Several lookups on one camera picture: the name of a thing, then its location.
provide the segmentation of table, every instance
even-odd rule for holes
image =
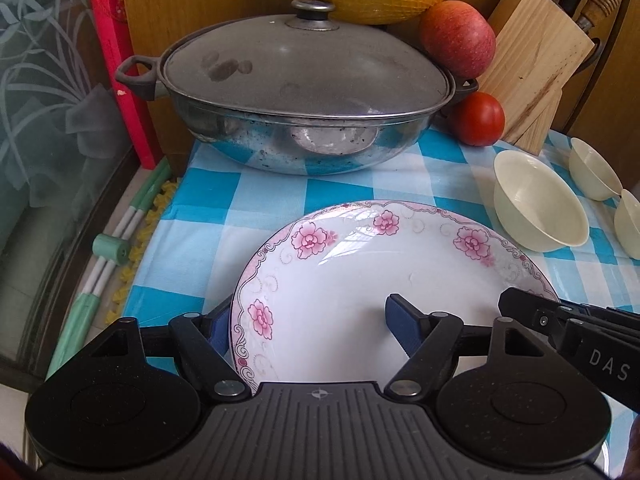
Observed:
[[[556,171],[583,204],[590,238],[578,248],[526,251],[560,298],[640,312],[640,262],[626,256],[613,227],[616,200],[594,202],[569,172],[569,139],[551,131],[540,159]],[[188,170],[140,263],[124,316],[141,326],[162,325],[185,312],[208,312],[236,286],[244,265],[273,232],[335,203],[409,200],[454,211],[508,238],[494,209],[493,162],[502,150],[462,146],[429,130],[401,155],[383,164],[330,176],[297,176],[254,170],[196,143]],[[165,367],[161,360],[154,364]],[[608,437],[610,473],[626,455],[631,410],[609,399],[614,417]]]

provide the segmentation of white floral plate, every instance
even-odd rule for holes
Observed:
[[[253,391],[263,381],[384,387],[407,360],[386,328],[389,294],[490,326],[509,286],[558,298],[519,248],[468,218],[412,202],[332,206],[281,229],[246,266],[230,319],[236,369]]]

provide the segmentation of small bowl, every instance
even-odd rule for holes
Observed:
[[[589,238],[589,221],[578,197],[546,164],[522,152],[494,160],[495,211],[520,245],[546,253],[576,247]]]
[[[618,241],[626,253],[640,260],[640,202],[626,189],[613,219]]]
[[[575,137],[571,139],[569,171],[587,198],[606,200],[622,193],[622,183],[604,157]]]

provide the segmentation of plate rim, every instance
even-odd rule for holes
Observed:
[[[489,233],[490,237],[496,238],[497,240],[499,240],[502,247],[508,250],[509,252],[511,252],[512,255],[513,255],[513,251],[519,252],[520,254],[518,256],[513,255],[513,257],[520,259],[523,265],[526,262],[528,262],[531,266],[531,269],[529,269],[529,272],[531,273],[531,275],[536,280],[539,280],[543,284],[543,289],[545,292],[549,292],[550,294],[552,294],[554,299],[558,301],[558,294],[556,293],[556,290],[554,289],[551,282],[545,276],[545,273],[540,270],[540,268],[535,264],[535,262],[531,258],[529,258],[521,248],[517,247],[510,240],[502,236],[500,233],[497,233],[490,227],[487,227],[486,225],[481,224],[480,222],[477,222],[476,220],[468,218],[464,215],[461,215],[459,213],[455,213],[453,211],[449,211],[447,209],[443,209],[441,207],[437,207],[434,205],[423,204],[419,202],[411,202],[408,200],[360,200],[356,202],[343,202],[340,204],[327,206],[325,208],[318,209],[316,211],[303,215],[295,219],[293,222],[286,224],[284,227],[282,227],[278,231],[274,232],[274,234],[271,235],[268,238],[268,240],[265,241],[265,243],[263,243],[260,246],[260,248],[258,248],[257,251],[255,251],[251,259],[249,259],[247,264],[244,266],[242,273],[240,274],[240,278],[238,279],[238,283],[236,284],[236,287],[234,288],[234,293],[232,295],[231,306],[229,311],[229,325],[228,325],[229,349],[231,352],[231,358],[233,360],[233,364],[236,369],[236,372],[242,377],[243,380],[245,380],[249,384],[249,386],[254,391],[259,386],[259,384],[256,384],[254,381],[254,377],[255,377],[254,371],[248,365],[240,365],[240,366],[238,365],[238,359],[244,358],[244,356],[242,355],[238,356],[237,354],[238,350],[235,348],[235,346],[238,346],[238,345],[236,345],[235,344],[236,342],[234,341],[234,332],[237,332],[239,334],[238,340],[244,337],[244,329],[242,329],[242,326],[240,325],[239,322],[238,323],[234,322],[234,312],[238,306],[238,301],[239,301],[238,295],[239,295],[239,289],[241,288],[241,286],[255,277],[255,275],[257,274],[260,268],[260,264],[266,260],[268,253],[273,252],[276,247],[278,247],[281,243],[286,241],[289,238],[290,234],[292,233],[293,227],[299,222],[315,220],[317,217],[322,216],[323,214],[326,214],[338,209],[349,209],[354,207],[362,207],[362,208],[370,209],[373,205],[386,207],[389,204],[404,205],[414,212],[427,212],[430,214],[440,214],[443,218],[448,218],[450,220],[453,220],[454,222],[460,225],[476,225],[481,227],[482,229],[486,230]],[[248,269],[250,268],[251,264],[254,262],[256,258],[258,258],[258,261],[254,269],[254,273],[249,277],[245,277],[245,274],[247,273]],[[540,274],[540,276],[536,277],[534,274],[534,271],[537,271]],[[240,329],[239,331],[234,330],[236,326]],[[242,347],[242,349],[246,352],[246,356],[248,356],[248,351],[244,347]]]

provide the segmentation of pot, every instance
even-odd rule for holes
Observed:
[[[203,28],[159,58],[131,56],[115,79],[146,100],[168,94],[191,133],[233,160],[279,173],[366,168],[414,144],[433,115],[478,89],[378,28],[296,15]],[[127,72],[137,64],[143,75]]]

